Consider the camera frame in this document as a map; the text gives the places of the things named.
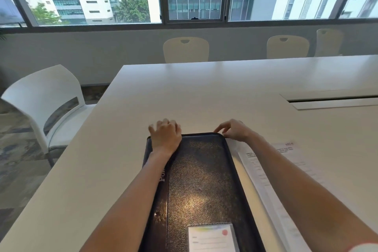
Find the person's right hand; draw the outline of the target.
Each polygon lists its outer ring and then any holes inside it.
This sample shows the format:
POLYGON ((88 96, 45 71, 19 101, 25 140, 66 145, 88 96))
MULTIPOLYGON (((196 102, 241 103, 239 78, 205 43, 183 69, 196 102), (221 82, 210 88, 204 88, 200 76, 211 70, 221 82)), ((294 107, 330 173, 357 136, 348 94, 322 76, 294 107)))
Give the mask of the person's right hand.
POLYGON ((248 143, 251 141, 257 134, 246 126, 242 121, 230 119, 221 123, 215 130, 214 133, 220 133, 226 131, 233 131, 234 132, 234 139, 239 142, 248 143))

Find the person's left hand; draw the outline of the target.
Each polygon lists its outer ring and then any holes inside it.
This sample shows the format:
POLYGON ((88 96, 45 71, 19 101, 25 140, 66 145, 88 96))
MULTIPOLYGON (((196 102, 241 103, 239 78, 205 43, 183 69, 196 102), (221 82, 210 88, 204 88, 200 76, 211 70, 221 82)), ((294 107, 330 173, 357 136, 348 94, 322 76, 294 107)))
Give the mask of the person's left hand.
POLYGON ((175 120, 163 119, 157 121, 154 129, 155 134, 150 134, 153 153, 170 158, 182 141, 181 126, 175 120))

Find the black leather folder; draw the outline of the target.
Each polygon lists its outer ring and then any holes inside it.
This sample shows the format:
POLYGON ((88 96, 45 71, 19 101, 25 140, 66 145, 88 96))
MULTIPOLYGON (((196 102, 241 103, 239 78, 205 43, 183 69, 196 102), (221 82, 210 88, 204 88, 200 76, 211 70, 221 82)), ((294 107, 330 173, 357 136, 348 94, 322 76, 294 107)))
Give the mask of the black leather folder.
POLYGON ((188 226, 226 222, 240 252, 266 251, 225 138, 184 134, 161 174, 138 252, 188 252, 188 226))

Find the person's right forearm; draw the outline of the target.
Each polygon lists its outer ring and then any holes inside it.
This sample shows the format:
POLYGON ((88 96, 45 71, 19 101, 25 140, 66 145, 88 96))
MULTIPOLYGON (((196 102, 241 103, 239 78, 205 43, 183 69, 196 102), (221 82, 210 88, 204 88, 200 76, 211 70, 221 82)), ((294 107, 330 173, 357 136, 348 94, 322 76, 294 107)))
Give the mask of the person's right forearm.
POLYGON ((260 135, 246 144, 312 252, 347 252, 358 244, 378 243, 378 234, 260 135))

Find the person's left forearm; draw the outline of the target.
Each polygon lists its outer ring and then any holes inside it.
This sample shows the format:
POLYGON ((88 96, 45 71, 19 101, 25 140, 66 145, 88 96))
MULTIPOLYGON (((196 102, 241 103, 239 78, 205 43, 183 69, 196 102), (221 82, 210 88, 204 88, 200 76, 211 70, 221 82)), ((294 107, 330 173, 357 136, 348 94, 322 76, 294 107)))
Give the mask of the person's left forearm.
POLYGON ((175 148, 155 148, 79 252, 138 252, 158 183, 175 148))

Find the white printed paper sheet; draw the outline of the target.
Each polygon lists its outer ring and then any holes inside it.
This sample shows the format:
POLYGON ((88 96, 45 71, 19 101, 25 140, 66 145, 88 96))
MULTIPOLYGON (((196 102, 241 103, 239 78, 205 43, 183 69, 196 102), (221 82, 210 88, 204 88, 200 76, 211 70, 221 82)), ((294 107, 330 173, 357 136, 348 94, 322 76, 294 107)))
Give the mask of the white printed paper sheet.
MULTIPOLYGON (((254 151, 244 142, 226 139, 229 148, 236 153, 248 173, 263 203, 286 252, 311 252, 297 226, 283 207, 275 190, 264 172, 254 151)), ((273 147, 286 159, 327 187, 324 180, 311 165, 305 161, 299 147, 293 142, 273 144, 273 147)))

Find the white label card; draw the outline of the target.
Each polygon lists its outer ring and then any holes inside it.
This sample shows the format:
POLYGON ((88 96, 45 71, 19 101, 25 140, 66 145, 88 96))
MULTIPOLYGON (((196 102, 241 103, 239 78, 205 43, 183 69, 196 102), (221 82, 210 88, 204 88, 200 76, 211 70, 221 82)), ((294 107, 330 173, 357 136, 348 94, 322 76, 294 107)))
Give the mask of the white label card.
POLYGON ((240 252, 230 222, 187 227, 188 252, 240 252))

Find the white plastic chair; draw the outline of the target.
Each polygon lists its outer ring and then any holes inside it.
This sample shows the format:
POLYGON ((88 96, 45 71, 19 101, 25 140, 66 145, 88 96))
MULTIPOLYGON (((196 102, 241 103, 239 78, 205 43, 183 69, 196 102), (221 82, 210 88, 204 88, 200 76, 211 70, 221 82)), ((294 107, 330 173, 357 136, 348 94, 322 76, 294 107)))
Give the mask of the white plastic chair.
POLYGON ((54 161, 50 151, 66 148, 95 107, 95 104, 85 103, 78 79, 60 64, 19 79, 1 98, 28 118, 51 167, 54 161), (74 98, 78 105, 64 113, 45 134, 44 126, 49 117, 74 98))

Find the large green tree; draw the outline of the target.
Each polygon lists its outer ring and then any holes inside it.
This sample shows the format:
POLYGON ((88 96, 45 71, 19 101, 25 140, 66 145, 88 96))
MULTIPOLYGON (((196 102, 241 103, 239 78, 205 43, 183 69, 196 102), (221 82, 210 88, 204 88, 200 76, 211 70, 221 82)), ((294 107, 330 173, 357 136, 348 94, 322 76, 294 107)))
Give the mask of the large green tree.
POLYGON ((115 7, 118 21, 124 23, 149 23, 148 0, 119 0, 115 7))

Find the small green tree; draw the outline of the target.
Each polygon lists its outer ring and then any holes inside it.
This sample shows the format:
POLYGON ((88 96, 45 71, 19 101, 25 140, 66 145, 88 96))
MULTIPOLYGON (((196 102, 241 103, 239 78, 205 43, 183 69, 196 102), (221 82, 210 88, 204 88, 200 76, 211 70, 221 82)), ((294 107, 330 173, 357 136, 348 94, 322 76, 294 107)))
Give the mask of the small green tree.
POLYGON ((37 3, 37 6, 30 7, 30 10, 35 17, 38 25, 69 25, 66 20, 61 20, 61 17, 54 11, 47 10, 44 3, 37 3))

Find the white and red sleeve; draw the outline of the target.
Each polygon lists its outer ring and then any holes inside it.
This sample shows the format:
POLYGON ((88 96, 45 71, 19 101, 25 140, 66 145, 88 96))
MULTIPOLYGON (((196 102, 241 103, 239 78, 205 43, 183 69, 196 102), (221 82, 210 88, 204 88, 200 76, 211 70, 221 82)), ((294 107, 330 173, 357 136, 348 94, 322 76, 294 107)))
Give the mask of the white and red sleeve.
POLYGON ((378 252, 378 243, 362 243, 353 246, 347 252, 378 252))

